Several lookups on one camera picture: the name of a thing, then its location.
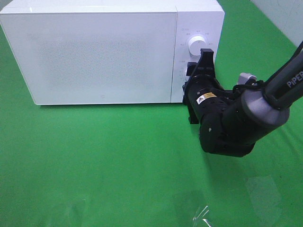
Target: black robotic arm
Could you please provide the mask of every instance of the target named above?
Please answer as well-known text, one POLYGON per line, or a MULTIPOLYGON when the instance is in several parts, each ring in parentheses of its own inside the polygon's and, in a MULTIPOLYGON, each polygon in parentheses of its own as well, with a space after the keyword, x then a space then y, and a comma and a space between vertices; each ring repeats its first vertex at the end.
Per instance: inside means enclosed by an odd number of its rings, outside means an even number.
POLYGON ((232 91, 224 90, 215 78, 211 49, 201 49, 199 62, 187 64, 183 103, 189 122, 201 125, 199 138, 205 152, 242 157, 257 140, 287 122, 289 107, 303 96, 302 48, 303 42, 266 82, 243 73, 242 84, 232 91))

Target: yellow sticker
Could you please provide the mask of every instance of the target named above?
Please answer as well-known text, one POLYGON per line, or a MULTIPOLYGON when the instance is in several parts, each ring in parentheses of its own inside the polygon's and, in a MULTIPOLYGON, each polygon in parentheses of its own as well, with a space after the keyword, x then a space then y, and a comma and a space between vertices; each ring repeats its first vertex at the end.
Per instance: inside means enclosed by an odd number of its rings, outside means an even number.
POLYGON ((212 92, 205 93, 197 99, 197 103, 198 103, 198 105, 200 105, 201 102, 203 102, 204 100, 206 100, 208 98, 213 98, 213 97, 216 97, 216 95, 214 93, 212 93, 212 92))

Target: white microwave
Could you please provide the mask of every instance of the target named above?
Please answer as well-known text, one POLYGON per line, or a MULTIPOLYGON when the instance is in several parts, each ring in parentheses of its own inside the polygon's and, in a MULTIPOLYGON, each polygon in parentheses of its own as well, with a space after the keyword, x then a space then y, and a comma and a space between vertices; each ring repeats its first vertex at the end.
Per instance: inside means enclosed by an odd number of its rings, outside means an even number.
POLYGON ((178 103, 218 48, 216 0, 13 0, 0 22, 37 105, 178 103))

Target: white wall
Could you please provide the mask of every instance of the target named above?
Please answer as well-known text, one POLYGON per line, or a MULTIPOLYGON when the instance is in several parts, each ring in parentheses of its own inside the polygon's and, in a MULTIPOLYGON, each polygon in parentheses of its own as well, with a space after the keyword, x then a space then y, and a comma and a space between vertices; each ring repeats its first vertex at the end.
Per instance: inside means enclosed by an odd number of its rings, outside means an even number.
POLYGON ((9 4, 12 0, 0 0, 0 10, 9 4))
POLYGON ((303 40, 303 0, 251 0, 296 45, 303 40))

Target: green tablecloth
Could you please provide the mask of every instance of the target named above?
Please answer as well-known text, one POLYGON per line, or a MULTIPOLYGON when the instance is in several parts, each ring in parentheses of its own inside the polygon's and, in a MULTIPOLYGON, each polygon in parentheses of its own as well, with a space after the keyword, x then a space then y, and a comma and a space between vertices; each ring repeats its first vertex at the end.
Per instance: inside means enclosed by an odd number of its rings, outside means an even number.
MULTIPOLYGON (((295 46, 250 1, 219 2, 217 78, 266 80, 295 46)), ((0 30, 0 226, 190 227, 206 205, 215 227, 302 226, 302 104, 249 155, 211 155, 182 104, 34 105, 0 30)))

